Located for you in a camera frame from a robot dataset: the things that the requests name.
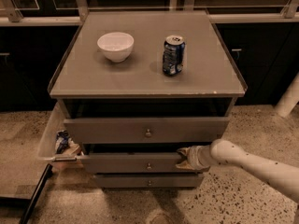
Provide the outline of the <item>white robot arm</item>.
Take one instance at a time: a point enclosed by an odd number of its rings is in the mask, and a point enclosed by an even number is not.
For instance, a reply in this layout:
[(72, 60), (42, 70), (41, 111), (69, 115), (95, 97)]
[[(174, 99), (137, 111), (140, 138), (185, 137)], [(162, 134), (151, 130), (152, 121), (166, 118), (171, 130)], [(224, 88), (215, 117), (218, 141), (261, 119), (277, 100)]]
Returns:
[(297, 203), (293, 224), (299, 224), (299, 168), (256, 156), (225, 139), (216, 139), (207, 146), (181, 147), (176, 167), (200, 171), (211, 166), (234, 166), (243, 169), (272, 189)]

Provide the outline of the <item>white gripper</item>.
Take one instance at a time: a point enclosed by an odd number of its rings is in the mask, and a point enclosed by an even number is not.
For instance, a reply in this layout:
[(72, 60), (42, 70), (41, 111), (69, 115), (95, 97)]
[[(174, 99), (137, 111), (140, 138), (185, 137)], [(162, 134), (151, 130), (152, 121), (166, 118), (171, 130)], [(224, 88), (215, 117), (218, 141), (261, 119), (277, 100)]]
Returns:
[(211, 165), (209, 146), (181, 147), (177, 153), (188, 160), (176, 164), (180, 170), (198, 171)]

